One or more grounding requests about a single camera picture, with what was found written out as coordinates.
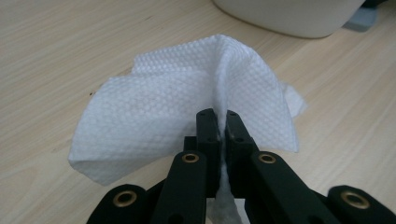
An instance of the white cloth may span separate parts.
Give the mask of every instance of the white cloth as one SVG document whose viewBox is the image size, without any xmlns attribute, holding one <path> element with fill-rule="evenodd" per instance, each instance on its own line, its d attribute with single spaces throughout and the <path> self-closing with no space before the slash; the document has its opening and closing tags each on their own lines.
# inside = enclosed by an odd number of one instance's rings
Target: white cloth
<svg viewBox="0 0 396 224">
<path fill-rule="evenodd" d="M 139 55 L 129 76 L 105 83 L 78 123 L 69 162 L 110 184 L 182 151 L 184 136 L 195 135 L 195 114 L 209 107 L 220 127 L 227 109 L 238 113 L 259 147 L 298 150 L 290 113 L 304 100 L 253 49 L 214 35 Z"/>
</svg>

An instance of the white container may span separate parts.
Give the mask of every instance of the white container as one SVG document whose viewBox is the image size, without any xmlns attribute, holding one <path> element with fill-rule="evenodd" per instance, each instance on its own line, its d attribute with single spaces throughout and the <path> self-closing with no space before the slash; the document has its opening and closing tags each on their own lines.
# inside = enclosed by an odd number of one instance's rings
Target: white container
<svg viewBox="0 0 396 224">
<path fill-rule="evenodd" d="M 214 0 L 227 13 L 287 35 L 318 38 L 342 27 L 364 0 Z"/>
</svg>

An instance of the black plastic part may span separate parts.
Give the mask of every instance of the black plastic part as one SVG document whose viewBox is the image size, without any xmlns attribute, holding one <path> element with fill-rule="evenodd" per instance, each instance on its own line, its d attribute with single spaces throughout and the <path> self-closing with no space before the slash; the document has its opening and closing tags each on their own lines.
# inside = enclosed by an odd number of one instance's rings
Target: black plastic part
<svg viewBox="0 0 396 224">
<path fill-rule="evenodd" d="M 366 0 L 363 5 L 361 5 L 362 7 L 377 7 L 379 4 L 383 3 L 383 2 L 387 2 L 388 0 Z"/>
<path fill-rule="evenodd" d="M 150 223 L 205 223 L 205 183 L 205 155 L 196 150 L 178 153 L 163 184 Z"/>
<path fill-rule="evenodd" d="M 239 115 L 227 112 L 226 122 L 226 162 L 231 192 L 235 198 L 246 198 L 250 193 L 250 155 L 259 151 Z"/>
<path fill-rule="evenodd" d="M 196 148 L 186 146 L 184 148 L 196 149 L 206 155 L 206 197 L 214 198 L 219 189 L 220 179 L 220 136 L 218 120 L 213 109 L 206 109 L 197 113 L 196 128 Z"/>
<path fill-rule="evenodd" d="M 343 223 L 396 223 L 396 216 L 387 207 L 361 189 L 349 186 L 331 188 L 327 201 L 329 208 Z"/>
<path fill-rule="evenodd" d="M 135 198 L 130 198 L 130 194 L 125 194 L 126 198 L 119 197 L 119 200 L 134 200 L 127 206 L 118 207 L 114 204 L 116 196 L 123 192 L 134 192 Z M 88 219 L 88 224 L 141 224 L 146 221 L 147 193 L 144 189 L 135 185 L 121 185 L 109 191 L 101 202 L 97 205 Z"/>
<path fill-rule="evenodd" d="M 275 224 L 267 205 L 257 195 L 245 199 L 245 211 L 250 224 Z"/>
<path fill-rule="evenodd" d="M 195 150 L 197 148 L 197 137 L 185 136 L 183 151 Z"/>
<path fill-rule="evenodd" d="M 275 223 L 340 223 L 275 153 L 254 152 L 251 164 L 253 185 Z"/>
<path fill-rule="evenodd" d="M 147 197 L 146 197 L 146 207 L 143 213 L 143 220 L 142 223 L 149 223 L 152 214 L 154 213 L 155 204 L 157 204 L 158 199 L 160 198 L 161 192 L 163 190 L 163 184 L 165 180 L 159 182 L 158 184 L 154 185 L 151 189 L 147 190 Z"/>
</svg>

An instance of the light wood surface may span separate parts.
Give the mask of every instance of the light wood surface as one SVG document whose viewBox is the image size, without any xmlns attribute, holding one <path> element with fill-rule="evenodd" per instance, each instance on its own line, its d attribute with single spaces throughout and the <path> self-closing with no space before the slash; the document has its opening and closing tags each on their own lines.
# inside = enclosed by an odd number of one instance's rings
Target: light wood surface
<svg viewBox="0 0 396 224">
<path fill-rule="evenodd" d="M 112 188 L 150 188 L 164 158 L 102 187 L 67 162 L 92 95 L 140 53 L 225 34 L 251 46 L 309 107 L 299 153 L 277 151 L 312 189 L 363 189 L 396 212 L 396 1 L 366 33 L 276 34 L 209 0 L 0 1 L 0 223 L 85 223 Z"/>
</svg>

